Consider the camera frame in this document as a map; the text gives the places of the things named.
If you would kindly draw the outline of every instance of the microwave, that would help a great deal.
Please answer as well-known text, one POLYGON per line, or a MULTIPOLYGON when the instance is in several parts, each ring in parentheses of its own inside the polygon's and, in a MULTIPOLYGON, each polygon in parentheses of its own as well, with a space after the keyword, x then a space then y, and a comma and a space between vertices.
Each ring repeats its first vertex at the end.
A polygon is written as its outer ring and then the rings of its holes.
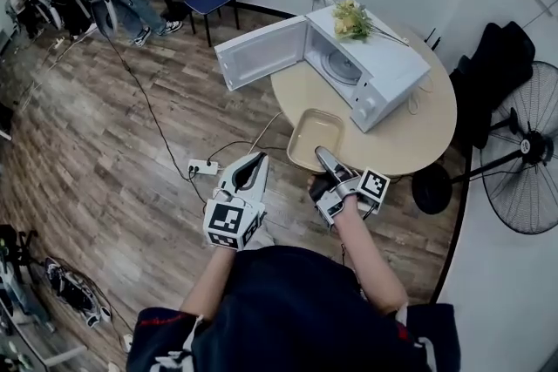
MULTIPOLYGON (((366 40, 338 40, 335 8, 292 17, 215 46, 229 90, 305 61, 349 105, 358 128, 368 132, 407 100, 430 65, 412 47, 377 34, 366 40)), ((366 13, 379 29, 402 39, 366 13)))

